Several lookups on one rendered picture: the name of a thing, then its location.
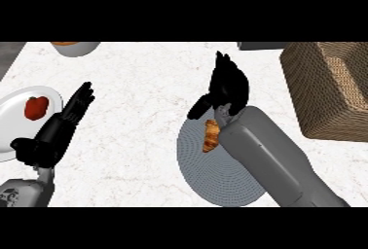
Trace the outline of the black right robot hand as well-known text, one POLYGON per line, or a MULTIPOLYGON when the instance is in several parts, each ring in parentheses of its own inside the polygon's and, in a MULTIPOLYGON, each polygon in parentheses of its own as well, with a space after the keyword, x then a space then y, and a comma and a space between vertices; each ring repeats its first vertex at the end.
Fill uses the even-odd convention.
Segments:
POLYGON ((229 115, 235 116, 248 101, 248 80, 226 53, 216 52, 209 92, 198 98, 186 117, 198 120, 210 108, 231 105, 229 115))

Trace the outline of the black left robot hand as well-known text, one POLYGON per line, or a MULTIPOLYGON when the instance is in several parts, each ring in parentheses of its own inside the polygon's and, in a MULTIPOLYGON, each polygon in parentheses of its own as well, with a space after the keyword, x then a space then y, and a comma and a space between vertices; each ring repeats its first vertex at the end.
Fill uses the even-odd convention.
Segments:
POLYGON ((95 100, 92 82, 84 82, 76 91, 64 110, 55 113, 33 138, 16 138, 11 147, 16 159, 25 165, 52 168, 61 161, 84 116, 95 100))

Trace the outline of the golden brown croissant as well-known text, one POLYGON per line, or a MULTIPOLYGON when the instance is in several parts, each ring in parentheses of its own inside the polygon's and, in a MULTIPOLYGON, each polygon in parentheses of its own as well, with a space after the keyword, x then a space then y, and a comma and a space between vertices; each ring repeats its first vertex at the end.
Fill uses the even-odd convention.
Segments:
POLYGON ((203 152, 209 153, 219 146, 220 127, 215 119, 206 121, 203 152))

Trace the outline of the brown wicker basket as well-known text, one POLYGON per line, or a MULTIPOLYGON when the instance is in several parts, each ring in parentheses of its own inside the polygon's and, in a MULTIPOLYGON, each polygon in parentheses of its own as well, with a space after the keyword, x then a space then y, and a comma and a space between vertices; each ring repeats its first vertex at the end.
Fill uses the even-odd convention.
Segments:
POLYGON ((290 42, 281 64, 302 134, 368 142, 368 42, 290 42))

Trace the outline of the round grey placemat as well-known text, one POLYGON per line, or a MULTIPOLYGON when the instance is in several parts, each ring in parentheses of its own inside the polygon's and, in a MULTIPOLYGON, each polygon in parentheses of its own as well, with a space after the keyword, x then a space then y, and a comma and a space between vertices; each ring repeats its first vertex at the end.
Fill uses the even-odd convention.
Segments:
POLYGON ((178 162, 183 179, 194 192, 213 204, 248 205, 265 189, 222 146, 203 152, 206 122, 215 118, 210 109, 198 120, 186 120, 178 138, 178 162))

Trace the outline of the white round plate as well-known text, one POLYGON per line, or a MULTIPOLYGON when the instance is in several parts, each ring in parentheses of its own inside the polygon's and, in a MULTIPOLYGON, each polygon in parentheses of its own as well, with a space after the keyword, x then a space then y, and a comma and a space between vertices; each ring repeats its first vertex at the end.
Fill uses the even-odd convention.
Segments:
POLYGON ((16 157, 11 147, 19 137, 33 138, 52 115, 62 111, 64 99, 56 90, 45 86, 34 86, 16 90, 0 99, 0 162, 16 157), (45 96, 49 100, 46 115, 37 121, 25 116, 27 101, 31 97, 45 96))

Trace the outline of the red bell pepper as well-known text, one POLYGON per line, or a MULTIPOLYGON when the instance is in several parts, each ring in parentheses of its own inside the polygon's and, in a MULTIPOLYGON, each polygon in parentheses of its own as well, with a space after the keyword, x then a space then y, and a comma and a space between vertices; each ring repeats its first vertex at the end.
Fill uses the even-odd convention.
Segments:
POLYGON ((49 99, 46 96, 31 97, 27 101, 25 117, 36 121, 46 115, 49 107, 49 99))

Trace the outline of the dark grey flat appliance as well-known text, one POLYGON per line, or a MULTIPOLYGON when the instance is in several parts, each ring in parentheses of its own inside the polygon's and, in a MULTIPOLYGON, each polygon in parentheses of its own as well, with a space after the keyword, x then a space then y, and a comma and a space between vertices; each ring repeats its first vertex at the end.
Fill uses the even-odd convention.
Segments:
POLYGON ((237 46, 241 51, 280 50, 287 46, 287 42, 238 42, 237 46))

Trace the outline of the white bowl with orange content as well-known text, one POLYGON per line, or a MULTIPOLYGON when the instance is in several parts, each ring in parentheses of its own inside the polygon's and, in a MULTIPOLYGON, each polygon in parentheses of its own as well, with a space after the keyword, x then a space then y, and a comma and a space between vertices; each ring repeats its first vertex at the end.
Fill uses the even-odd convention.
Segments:
POLYGON ((67 57, 84 56, 95 51, 99 42, 53 42, 58 53, 67 57))

